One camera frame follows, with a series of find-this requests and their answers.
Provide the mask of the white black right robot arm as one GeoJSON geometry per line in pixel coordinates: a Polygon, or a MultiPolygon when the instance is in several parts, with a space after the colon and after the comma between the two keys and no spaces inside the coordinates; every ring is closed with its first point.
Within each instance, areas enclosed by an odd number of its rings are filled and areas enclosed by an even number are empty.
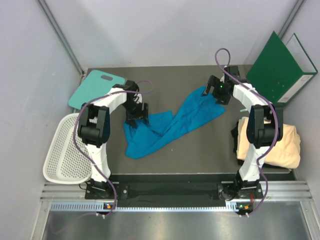
{"type": "Polygon", "coordinates": [[[245,134],[249,142],[248,152],[233,185],[223,189],[232,198],[245,198],[258,191],[266,156],[284,133],[283,108],[272,104],[239,76],[236,65],[226,65],[223,77],[211,75],[201,94],[203,97],[212,94],[220,105],[227,105],[231,98],[235,98],[249,112],[245,134]]]}

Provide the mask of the blue t shirt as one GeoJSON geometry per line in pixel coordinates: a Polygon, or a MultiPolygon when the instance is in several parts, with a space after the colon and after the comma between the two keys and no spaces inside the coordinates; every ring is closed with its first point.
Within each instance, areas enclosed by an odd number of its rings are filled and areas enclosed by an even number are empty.
{"type": "Polygon", "coordinates": [[[176,114],[171,110],[150,114],[149,124],[138,120],[136,127],[125,123],[125,155],[135,160],[150,155],[221,116],[225,108],[212,95],[202,96],[204,90],[202,86],[191,92],[176,114]]]}

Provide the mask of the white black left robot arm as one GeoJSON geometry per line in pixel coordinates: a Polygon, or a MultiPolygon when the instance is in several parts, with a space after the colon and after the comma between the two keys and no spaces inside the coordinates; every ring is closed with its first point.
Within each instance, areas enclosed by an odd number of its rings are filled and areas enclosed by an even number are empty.
{"type": "Polygon", "coordinates": [[[76,119],[73,138],[79,137],[86,147],[82,152],[91,163],[91,176],[86,183],[85,199],[102,200],[116,197],[110,181],[107,142],[111,134],[110,115],[119,106],[125,109],[125,123],[136,128],[139,121],[149,123],[149,105],[142,100],[138,83],[126,80],[115,84],[110,91],[84,103],[76,119]]]}

